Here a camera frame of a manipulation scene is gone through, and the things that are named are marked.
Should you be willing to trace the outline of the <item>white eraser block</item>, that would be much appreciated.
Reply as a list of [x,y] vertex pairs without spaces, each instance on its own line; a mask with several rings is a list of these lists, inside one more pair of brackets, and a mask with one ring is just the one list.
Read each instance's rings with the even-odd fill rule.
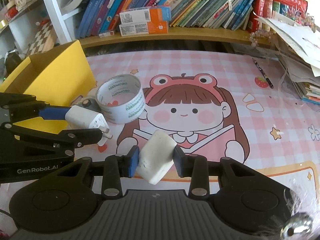
[[137,173],[149,184],[156,185],[174,164],[177,143],[162,131],[156,131],[139,153]]

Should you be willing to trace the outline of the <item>white charger plug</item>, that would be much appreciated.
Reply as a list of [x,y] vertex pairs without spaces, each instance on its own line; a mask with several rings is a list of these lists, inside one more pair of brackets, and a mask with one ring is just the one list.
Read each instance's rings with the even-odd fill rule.
[[72,129],[100,129],[102,138],[98,142],[99,146],[103,146],[113,137],[102,113],[74,105],[65,114],[65,120]]

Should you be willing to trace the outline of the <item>orange white box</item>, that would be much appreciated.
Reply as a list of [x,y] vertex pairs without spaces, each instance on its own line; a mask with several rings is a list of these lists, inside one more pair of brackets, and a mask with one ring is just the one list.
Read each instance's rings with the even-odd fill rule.
[[124,10],[119,14],[121,24],[171,21],[169,6],[142,7]]
[[119,30],[121,36],[167,34],[169,26],[167,21],[143,22],[120,24]]

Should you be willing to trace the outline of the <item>black pen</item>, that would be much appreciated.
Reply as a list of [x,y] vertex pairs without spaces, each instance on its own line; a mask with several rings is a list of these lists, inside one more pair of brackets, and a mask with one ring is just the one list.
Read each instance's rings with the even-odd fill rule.
[[254,64],[256,65],[256,67],[259,69],[259,71],[261,72],[261,74],[263,75],[264,79],[266,80],[266,82],[268,83],[270,88],[274,88],[273,83],[271,82],[271,80],[268,78],[268,76],[266,75],[266,73],[264,72],[264,70],[260,67],[259,63],[255,60],[252,59]]

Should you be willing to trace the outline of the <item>red books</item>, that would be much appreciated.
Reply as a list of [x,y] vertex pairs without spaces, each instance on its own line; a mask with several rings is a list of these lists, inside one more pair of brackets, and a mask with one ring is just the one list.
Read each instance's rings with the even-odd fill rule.
[[271,18],[274,12],[286,17],[297,15],[299,19],[305,17],[309,0],[254,0],[246,30],[250,33],[259,28],[268,30],[265,24],[258,21],[258,17]]

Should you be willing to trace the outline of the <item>yellow cardboard box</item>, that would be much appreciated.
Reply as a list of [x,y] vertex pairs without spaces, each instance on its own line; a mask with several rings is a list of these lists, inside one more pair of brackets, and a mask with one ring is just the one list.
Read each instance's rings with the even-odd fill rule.
[[70,106],[96,80],[78,40],[26,57],[1,84],[1,92],[29,94],[53,106]]

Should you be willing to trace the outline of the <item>small red white box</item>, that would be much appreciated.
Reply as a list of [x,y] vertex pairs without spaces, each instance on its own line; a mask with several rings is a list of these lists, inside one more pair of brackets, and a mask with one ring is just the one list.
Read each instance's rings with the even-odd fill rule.
[[114,30],[108,30],[108,31],[106,31],[104,33],[100,33],[99,37],[100,38],[104,38],[104,37],[110,37],[110,36],[114,36],[114,35],[115,35]]

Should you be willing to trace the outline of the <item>upper orange white box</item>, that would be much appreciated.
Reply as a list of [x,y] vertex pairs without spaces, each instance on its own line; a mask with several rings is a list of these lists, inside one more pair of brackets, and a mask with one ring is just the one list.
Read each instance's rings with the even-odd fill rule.
[[124,10],[119,14],[121,24],[171,21],[169,6],[142,7]]

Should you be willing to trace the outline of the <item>white tape roll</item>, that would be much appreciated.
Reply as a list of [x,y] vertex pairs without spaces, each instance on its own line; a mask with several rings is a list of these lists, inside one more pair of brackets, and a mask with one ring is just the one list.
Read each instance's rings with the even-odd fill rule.
[[142,85],[132,74],[117,75],[105,81],[95,99],[105,119],[113,124],[130,123],[145,110]]

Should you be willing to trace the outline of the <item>row of books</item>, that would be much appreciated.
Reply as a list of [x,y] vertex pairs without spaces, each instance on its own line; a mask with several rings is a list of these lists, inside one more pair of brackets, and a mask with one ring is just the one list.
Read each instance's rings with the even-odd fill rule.
[[225,28],[237,30],[252,10],[254,0],[88,0],[75,38],[99,36],[108,30],[119,31],[119,14],[142,7],[169,6],[170,27]]

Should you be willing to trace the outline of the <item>checkered chess board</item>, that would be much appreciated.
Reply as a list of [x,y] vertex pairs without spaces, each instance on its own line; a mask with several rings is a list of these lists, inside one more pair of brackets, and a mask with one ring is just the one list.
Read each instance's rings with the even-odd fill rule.
[[57,41],[57,34],[51,22],[41,26],[36,33],[34,40],[31,42],[26,55],[45,53],[51,50]]

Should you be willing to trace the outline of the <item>lower orange white box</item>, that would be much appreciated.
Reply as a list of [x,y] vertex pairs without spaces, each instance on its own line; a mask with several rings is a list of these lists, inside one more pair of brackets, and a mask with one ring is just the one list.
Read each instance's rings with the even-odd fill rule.
[[121,36],[167,34],[169,26],[167,21],[143,22],[120,24],[119,30]]

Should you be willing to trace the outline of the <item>stack of papers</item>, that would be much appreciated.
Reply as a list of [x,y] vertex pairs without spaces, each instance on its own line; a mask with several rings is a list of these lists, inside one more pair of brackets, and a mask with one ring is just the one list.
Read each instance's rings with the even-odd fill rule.
[[319,105],[319,31],[277,12],[271,18],[259,16],[258,21],[274,32],[271,40],[278,50],[284,79],[300,100]]

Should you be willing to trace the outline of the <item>pink cartoon desk mat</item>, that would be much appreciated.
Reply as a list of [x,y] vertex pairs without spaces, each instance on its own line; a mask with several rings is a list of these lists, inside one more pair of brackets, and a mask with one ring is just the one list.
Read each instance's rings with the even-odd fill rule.
[[232,157],[272,176],[298,194],[300,211],[319,216],[319,106],[299,99],[278,61],[255,59],[272,89],[248,55],[162,50],[86,59],[96,80],[86,96],[132,74],[148,99],[139,119],[110,124],[112,139],[77,150],[77,158],[124,154],[161,130],[189,153]]

